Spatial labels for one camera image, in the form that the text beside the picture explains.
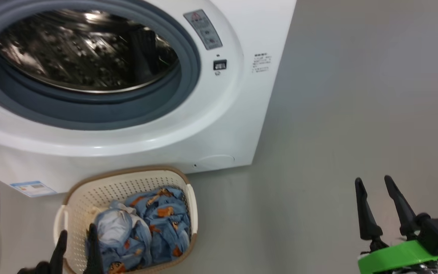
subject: blue clothing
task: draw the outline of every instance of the blue clothing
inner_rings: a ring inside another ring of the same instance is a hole
[[[184,193],[172,187],[112,201],[94,223],[105,273],[133,271],[180,257],[189,246]]]
[[[181,190],[162,188],[135,194],[125,201],[150,227],[153,263],[175,260],[189,246],[190,220],[183,196]]]

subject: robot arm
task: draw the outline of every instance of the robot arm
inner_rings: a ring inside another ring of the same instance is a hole
[[[99,239],[97,237],[97,228],[94,224],[89,226],[89,235],[87,239],[90,248],[87,254],[87,267],[83,274],[104,274],[102,268],[102,258],[99,251]],[[67,249],[67,231],[60,233],[59,241],[55,247],[50,262],[40,262],[33,269],[21,269],[17,274],[62,274],[64,254]]]
[[[371,241],[370,251],[362,252],[358,260],[361,274],[437,273],[438,219],[432,219],[427,213],[415,215],[393,179],[385,176],[384,181],[389,196],[395,202],[401,224],[400,233],[406,236],[407,241],[390,247],[381,240],[382,229],[376,224],[367,203],[363,181],[357,178],[355,186],[360,237]]]

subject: control panel label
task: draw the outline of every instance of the control panel label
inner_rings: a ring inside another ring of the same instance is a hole
[[[203,10],[186,13],[184,17],[194,28],[202,43],[204,43],[206,50],[222,47],[222,42],[216,29],[214,29],[214,26]]]
[[[39,181],[10,184],[17,191],[29,197],[56,194],[56,192]]]
[[[251,73],[268,71],[271,64],[271,55],[268,53],[257,53],[254,55]]]

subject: white washing machine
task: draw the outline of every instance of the white washing machine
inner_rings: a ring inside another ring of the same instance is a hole
[[[129,167],[251,164],[294,6],[0,0],[0,180],[38,196]]]

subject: perforated basket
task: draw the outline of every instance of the perforated basket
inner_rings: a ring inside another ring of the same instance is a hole
[[[197,203],[192,186],[187,177],[175,168],[134,168],[83,180],[69,191],[54,222],[55,243],[59,239],[60,231],[66,229],[68,232],[67,251],[64,255],[64,267],[67,272],[81,274],[86,268],[86,231],[94,220],[92,216],[95,215],[96,208],[107,208],[113,200],[123,202],[132,194],[163,186],[179,188],[185,194],[190,216],[190,246],[177,260],[130,273],[158,272],[182,262],[192,251],[197,238]]]

